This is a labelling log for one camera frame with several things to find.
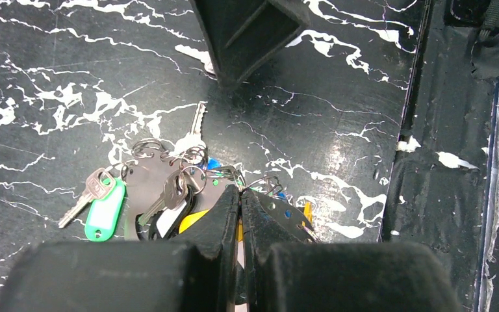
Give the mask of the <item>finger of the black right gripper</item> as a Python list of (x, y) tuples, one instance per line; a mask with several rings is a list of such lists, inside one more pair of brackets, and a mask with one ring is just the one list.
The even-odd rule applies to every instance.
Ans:
[(303, 1), (194, 0), (220, 88), (237, 88), (309, 26)]

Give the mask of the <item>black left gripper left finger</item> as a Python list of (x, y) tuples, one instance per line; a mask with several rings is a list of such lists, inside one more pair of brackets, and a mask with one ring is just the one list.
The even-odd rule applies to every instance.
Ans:
[(169, 240), (45, 242), (0, 291), (0, 311), (233, 311), (240, 194)]

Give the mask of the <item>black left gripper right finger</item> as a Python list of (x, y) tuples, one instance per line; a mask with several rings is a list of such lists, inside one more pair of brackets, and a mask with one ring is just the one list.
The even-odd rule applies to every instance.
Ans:
[(240, 197), (250, 311), (459, 311), (442, 263), (417, 243), (321, 243), (296, 208)]

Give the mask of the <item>yellow key tag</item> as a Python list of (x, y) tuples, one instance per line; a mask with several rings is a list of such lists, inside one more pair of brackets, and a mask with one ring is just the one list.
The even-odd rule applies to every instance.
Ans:
[(179, 224), (178, 234), (181, 234), (182, 232), (186, 231), (189, 227), (194, 225), (199, 219), (201, 219), (208, 212), (209, 209), (188, 214), (186, 217), (182, 219), (181, 223)]

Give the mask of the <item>black key tag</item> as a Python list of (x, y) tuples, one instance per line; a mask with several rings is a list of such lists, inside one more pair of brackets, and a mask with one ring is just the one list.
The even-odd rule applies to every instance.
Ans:
[(194, 188), (188, 187), (188, 194), (178, 208), (165, 209), (157, 213), (152, 219), (148, 232), (148, 240), (170, 239), (179, 234), (179, 227), (182, 220), (194, 208)]

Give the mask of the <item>green key tag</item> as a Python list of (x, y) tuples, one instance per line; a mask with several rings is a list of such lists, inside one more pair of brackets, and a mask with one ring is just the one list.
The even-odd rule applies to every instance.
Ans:
[(66, 227), (85, 207), (89, 212), (84, 225), (86, 239), (104, 242), (113, 236), (126, 193), (126, 184), (104, 168), (92, 172), (85, 181), (76, 204), (58, 221), (59, 228)]

